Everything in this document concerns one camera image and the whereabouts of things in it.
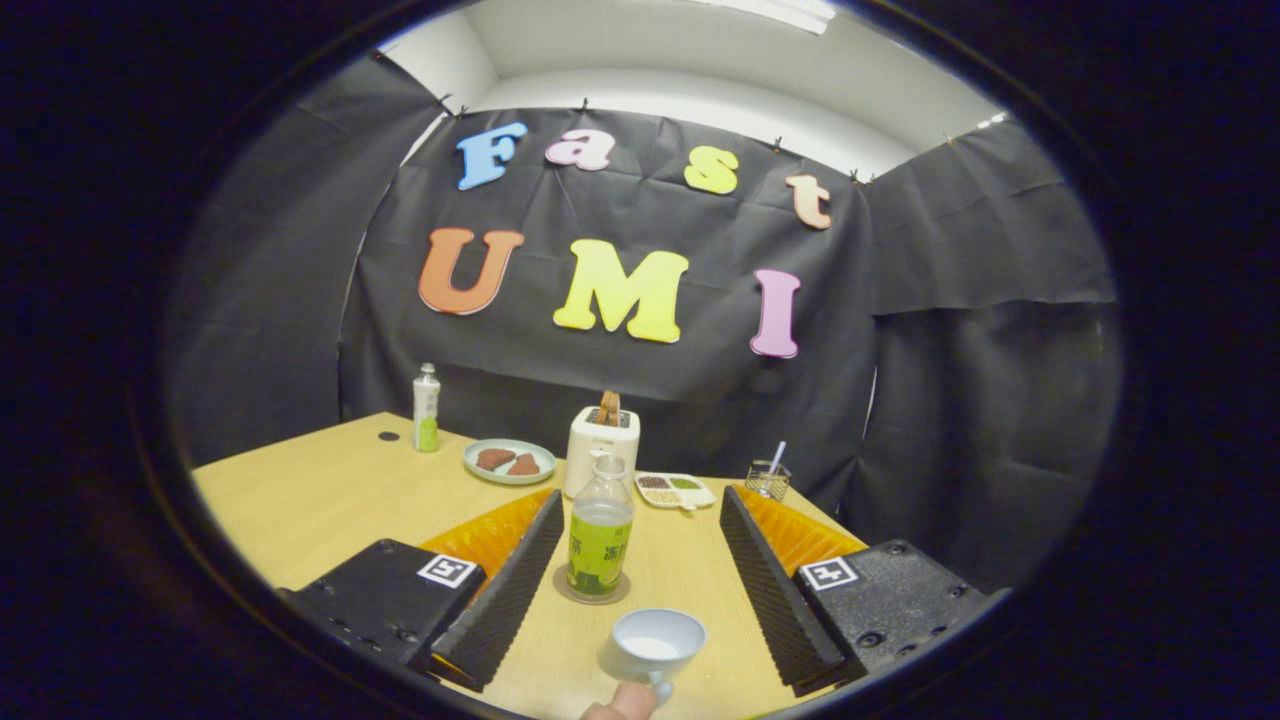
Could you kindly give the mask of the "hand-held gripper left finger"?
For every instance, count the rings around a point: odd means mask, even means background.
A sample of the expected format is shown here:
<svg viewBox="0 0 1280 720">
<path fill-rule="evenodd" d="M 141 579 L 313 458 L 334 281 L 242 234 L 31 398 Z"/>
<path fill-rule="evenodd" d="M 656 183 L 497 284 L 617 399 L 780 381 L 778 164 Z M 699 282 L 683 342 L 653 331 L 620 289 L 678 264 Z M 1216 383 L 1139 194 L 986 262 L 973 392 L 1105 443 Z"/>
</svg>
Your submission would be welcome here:
<svg viewBox="0 0 1280 720">
<path fill-rule="evenodd" d="M 283 601 L 348 648 L 475 692 L 489 684 L 564 532 L 545 488 L 420 546 L 372 542 Z"/>
</svg>

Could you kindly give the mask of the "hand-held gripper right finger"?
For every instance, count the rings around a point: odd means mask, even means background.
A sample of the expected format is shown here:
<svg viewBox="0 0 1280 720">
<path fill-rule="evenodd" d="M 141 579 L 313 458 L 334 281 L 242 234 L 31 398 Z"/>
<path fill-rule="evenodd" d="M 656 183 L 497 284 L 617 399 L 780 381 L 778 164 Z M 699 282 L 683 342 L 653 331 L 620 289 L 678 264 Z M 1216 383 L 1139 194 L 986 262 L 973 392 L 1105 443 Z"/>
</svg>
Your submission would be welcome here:
<svg viewBox="0 0 1280 720">
<path fill-rule="evenodd" d="M 780 679 L 799 697 L 887 673 L 1005 597 L 905 539 L 868 546 L 741 486 L 724 489 L 719 525 Z"/>
</svg>

